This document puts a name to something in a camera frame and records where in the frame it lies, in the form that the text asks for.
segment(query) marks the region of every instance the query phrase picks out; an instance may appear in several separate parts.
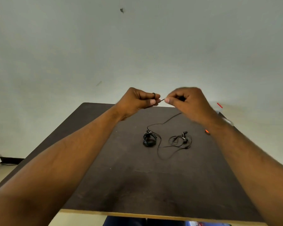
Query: brown table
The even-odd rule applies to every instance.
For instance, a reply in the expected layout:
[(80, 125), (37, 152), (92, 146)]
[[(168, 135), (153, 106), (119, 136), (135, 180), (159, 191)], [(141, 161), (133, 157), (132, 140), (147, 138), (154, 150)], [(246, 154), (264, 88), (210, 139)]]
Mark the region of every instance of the brown table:
[[(111, 104), (83, 103), (1, 183), (4, 184), (40, 152), (91, 122)], [(179, 115), (151, 127), (168, 139), (188, 131), (192, 145), (169, 160), (157, 147), (145, 147), (146, 127), (162, 123), (178, 110), (152, 107), (120, 122), (89, 168), (64, 212), (95, 213), (210, 222), (260, 224), (262, 217), (245, 194), (215, 141), (204, 128)], [(175, 148), (161, 148), (165, 158)]]

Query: baseboard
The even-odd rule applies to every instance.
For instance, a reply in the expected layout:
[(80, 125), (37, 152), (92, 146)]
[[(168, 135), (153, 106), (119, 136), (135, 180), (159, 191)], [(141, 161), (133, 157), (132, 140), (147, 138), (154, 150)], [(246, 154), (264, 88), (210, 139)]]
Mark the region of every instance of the baseboard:
[(1, 163), (3, 164), (16, 164), (18, 165), (20, 162), (22, 162), (22, 158), (10, 158), (10, 157), (0, 157), (2, 160)]

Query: pants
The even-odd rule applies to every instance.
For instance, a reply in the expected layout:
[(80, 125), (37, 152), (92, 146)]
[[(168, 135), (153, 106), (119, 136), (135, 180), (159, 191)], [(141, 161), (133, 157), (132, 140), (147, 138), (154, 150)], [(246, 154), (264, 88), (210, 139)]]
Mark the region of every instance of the pants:
[(186, 226), (185, 221), (108, 216), (103, 226)]

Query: wooden table edge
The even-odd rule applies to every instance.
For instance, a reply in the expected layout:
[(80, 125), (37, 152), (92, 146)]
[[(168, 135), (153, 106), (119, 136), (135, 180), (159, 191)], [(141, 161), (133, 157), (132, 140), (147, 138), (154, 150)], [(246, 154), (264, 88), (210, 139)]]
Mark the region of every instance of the wooden table edge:
[(190, 217), (159, 216), (159, 215), (134, 214), (134, 213), (97, 212), (97, 211), (75, 210), (75, 209), (61, 209), (59, 212), (60, 213), (105, 215), (105, 216), (153, 218), (153, 219), (162, 219), (162, 220), (196, 221), (196, 222), (224, 223), (224, 224), (242, 224), (242, 225), (251, 225), (251, 226), (261, 226), (261, 225), (266, 226), (267, 225), (263, 222), (252, 222), (252, 221), (212, 220), (212, 219), (201, 219), (201, 218), (190, 218)]

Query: hand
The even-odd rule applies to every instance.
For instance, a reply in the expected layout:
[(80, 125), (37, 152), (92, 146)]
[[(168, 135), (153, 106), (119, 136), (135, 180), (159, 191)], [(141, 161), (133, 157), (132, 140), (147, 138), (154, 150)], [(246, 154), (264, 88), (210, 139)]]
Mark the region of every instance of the hand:
[(189, 119), (205, 126), (207, 121), (216, 117), (201, 89), (196, 87), (182, 87), (172, 91), (164, 100), (183, 112)]
[(142, 90), (130, 87), (124, 96), (116, 103), (115, 107), (121, 115), (121, 120), (132, 116), (138, 110), (156, 106), (161, 101), (159, 94), (146, 93)]

